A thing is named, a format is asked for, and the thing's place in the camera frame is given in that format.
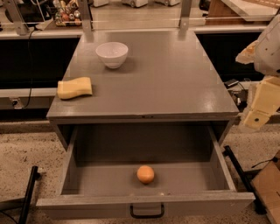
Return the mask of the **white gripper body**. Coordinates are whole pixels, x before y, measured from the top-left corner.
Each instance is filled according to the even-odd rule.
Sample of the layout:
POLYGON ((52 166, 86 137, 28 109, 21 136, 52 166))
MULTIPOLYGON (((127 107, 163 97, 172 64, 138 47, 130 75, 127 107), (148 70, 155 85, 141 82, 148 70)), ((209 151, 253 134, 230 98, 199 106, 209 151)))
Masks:
POLYGON ((259 36, 254 66, 264 75, 280 76, 280 15, 276 15, 259 36))

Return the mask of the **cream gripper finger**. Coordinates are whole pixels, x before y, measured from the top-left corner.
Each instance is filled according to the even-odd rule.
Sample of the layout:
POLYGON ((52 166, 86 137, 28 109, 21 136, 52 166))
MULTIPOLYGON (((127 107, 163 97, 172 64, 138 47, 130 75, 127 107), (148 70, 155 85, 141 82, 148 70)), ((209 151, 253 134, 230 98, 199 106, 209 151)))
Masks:
POLYGON ((280 78, 267 76, 255 86, 252 102, 242 125, 249 130, 259 130, 280 108, 280 78))
POLYGON ((250 43, 236 56, 235 61, 244 65, 253 63, 255 60, 255 49, 257 44, 257 40, 250 43))

